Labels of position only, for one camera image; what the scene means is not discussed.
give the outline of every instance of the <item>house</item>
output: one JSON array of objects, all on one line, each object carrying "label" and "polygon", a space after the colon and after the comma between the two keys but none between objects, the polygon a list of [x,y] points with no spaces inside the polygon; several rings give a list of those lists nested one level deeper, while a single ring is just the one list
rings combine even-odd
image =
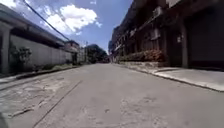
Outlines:
[{"label": "house", "polygon": [[111,39],[110,56],[159,50],[168,66],[224,68],[223,5],[221,0],[134,0],[113,33],[119,38]]},{"label": "house", "polygon": [[25,47],[31,55],[26,67],[63,64],[72,61],[75,50],[65,42],[0,4],[0,73],[9,73],[13,61],[11,48]]}]

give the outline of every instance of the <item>blue sky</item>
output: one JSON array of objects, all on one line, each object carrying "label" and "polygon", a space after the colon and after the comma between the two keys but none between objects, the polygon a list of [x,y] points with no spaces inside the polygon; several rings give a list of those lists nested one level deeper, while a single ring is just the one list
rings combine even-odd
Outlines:
[{"label": "blue sky", "polygon": [[[81,45],[86,41],[107,50],[113,28],[123,20],[132,0],[26,0],[37,12],[68,38]],[[0,0],[35,24],[59,36],[22,0]]]}]

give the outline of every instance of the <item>door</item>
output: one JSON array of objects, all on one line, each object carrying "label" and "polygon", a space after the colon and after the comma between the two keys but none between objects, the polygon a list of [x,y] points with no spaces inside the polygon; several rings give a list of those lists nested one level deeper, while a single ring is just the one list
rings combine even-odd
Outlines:
[{"label": "door", "polygon": [[167,52],[172,67],[182,66],[181,32],[177,28],[169,28],[167,32]]}]

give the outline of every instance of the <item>cloud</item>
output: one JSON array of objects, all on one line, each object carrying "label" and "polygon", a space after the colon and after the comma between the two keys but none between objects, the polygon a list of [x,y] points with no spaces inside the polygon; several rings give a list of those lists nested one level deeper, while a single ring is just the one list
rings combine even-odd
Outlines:
[{"label": "cloud", "polygon": [[10,8],[15,8],[16,7],[16,2],[14,2],[14,0],[0,0],[0,3],[8,6]]},{"label": "cloud", "polygon": [[[65,24],[65,22],[62,21],[61,17],[58,14],[49,16],[47,18],[47,22],[50,23],[52,26],[54,26],[58,31],[66,35],[70,35],[73,32],[76,32],[76,30],[70,30],[70,28]],[[47,23],[44,23],[44,22],[40,22],[40,23],[51,28]]]},{"label": "cloud", "polygon": [[79,36],[81,34],[82,34],[82,32],[80,31],[80,32],[77,32],[75,35]]},{"label": "cloud", "polygon": [[96,1],[96,0],[94,0],[94,1],[90,1],[90,4],[94,4],[94,5],[96,5],[96,4],[97,4],[97,1]]},{"label": "cloud", "polygon": [[53,12],[51,11],[51,8],[49,6],[45,6],[44,11],[47,15],[52,15],[53,14]]},{"label": "cloud", "polygon": [[[50,9],[46,8],[47,14],[50,13]],[[61,7],[60,14],[53,14],[47,17],[47,21],[55,26],[60,32],[65,34],[75,33],[81,28],[93,24],[96,22],[97,14],[90,9],[78,8],[75,5],[67,5]]]},{"label": "cloud", "polygon": [[96,21],[95,24],[96,24],[99,28],[101,28],[102,25],[103,25],[102,23],[99,23],[98,21]]}]

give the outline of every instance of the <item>curb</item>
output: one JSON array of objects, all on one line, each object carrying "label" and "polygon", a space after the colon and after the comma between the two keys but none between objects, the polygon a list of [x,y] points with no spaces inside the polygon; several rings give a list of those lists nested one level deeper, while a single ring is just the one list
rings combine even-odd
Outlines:
[{"label": "curb", "polygon": [[222,93],[224,92],[224,87],[220,88],[218,85],[210,85],[210,86],[208,86],[208,84],[203,83],[203,82],[194,82],[194,81],[190,81],[190,80],[183,80],[183,79],[171,77],[171,76],[168,76],[168,75],[157,74],[157,73],[161,73],[160,71],[158,71],[158,72],[157,71],[155,71],[155,72],[147,72],[147,71],[131,68],[131,67],[128,67],[128,66],[125,66],[125,65],[117,65],[117,66],[120,66],[120,67],[123,67],[123,68],[128,68],[128,69],[131,69],[131,70],[134,70],[134,71],[138,71],[138,72],[141,72],[141,73],[150,74],[150,75],[153,75],[155,77],[159,77],[159,78],[163,78],[163,79],[167,79],[167,80],[172,80],[172,81],[188,84],[188,85],[195,86],[195,87],[200,87],[200,88],[204,88],[204,89],[210,89],[210,90],[217,91],[217,92],[222,92]]}]

